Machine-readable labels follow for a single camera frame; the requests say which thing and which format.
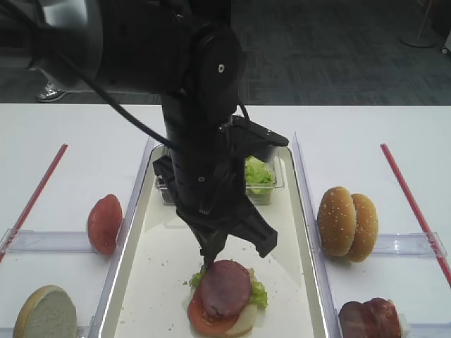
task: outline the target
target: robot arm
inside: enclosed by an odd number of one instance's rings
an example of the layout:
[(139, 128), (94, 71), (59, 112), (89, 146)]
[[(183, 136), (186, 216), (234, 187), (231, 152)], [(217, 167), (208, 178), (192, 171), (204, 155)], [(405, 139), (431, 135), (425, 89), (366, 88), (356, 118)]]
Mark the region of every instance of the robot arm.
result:
[(154, 169), (207, 267), (229, 234), (261, 257), (276, 246), (277, 232), (245, 195), (245, 159), (267, 161), (288, 141), (242, 105), (245, 118), (233, 115), (245, 55), (227, 25), (140, 0), (0, 0), (0, 8), (0, 64), (40, 69), (72, 92), (89, 83), (103, 97), (101, 88), (161, 95), (171, 149)]

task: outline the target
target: tomato slice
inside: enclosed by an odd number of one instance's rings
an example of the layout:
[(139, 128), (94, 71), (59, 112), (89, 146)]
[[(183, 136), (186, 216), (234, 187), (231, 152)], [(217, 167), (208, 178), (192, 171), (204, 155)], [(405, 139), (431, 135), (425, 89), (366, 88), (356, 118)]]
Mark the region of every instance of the tomato slice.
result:
[(109, 194), (98, 200), (87, 220), (87, 234), (94, 249), (112, 255), (122, 222), (122, 208), (116, 196)]
[(215, 319), (205, 311), (199, 289), (196, 289), (188, 306), (188, 318), (193, 328), (200, 334), (210, 337), (222, 337), (238, 320), (239, 315)]

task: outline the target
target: sesame seed bun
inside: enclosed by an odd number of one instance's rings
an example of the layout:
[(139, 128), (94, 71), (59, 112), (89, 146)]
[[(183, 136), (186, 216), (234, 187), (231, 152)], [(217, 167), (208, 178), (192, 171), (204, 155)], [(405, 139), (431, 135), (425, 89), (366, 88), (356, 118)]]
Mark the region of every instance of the sesame seed bun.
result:
[(334, 187), (323, 195), (318, 227), (326, 254), (341, 257), (349, 252), (357, 228), (357, 214), (346, 188)]
[(357, 212), (357, 228), (346, 258), (352, 262), (364, 261), (373, 251), (378, 238), (378, 216), (373, 202), (362, 194), (353, 194)]

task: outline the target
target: dark carpet floor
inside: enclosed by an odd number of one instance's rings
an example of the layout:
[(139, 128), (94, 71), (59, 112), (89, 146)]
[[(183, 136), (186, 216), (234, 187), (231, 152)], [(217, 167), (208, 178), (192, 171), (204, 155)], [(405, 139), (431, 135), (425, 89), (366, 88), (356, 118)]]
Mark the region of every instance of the dark carpet floor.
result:
[[(415, 0), (234, 0), (233, 29), (247, 52), (246, 104), (451, 105), (451, 58), (413, 49), (399, 36), (419, 29)], [(35, 102), (38, 72), (0, 68), (0, 102)], [(155, 95), (115, 94), (122, 104)], [(101, 103), (69, 94), (61, 103)]]

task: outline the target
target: person's shoe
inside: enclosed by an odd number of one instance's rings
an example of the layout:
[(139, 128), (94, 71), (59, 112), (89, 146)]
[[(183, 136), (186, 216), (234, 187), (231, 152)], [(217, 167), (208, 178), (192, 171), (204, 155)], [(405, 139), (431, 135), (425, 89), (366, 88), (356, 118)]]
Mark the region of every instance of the person's shoe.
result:
[(44, 89), (36, 94), (36, 100), (42, 103), (55, 102), (62, 99), (66, 94), (67, 92), (62, 91), (53, 83), (48, 82)]

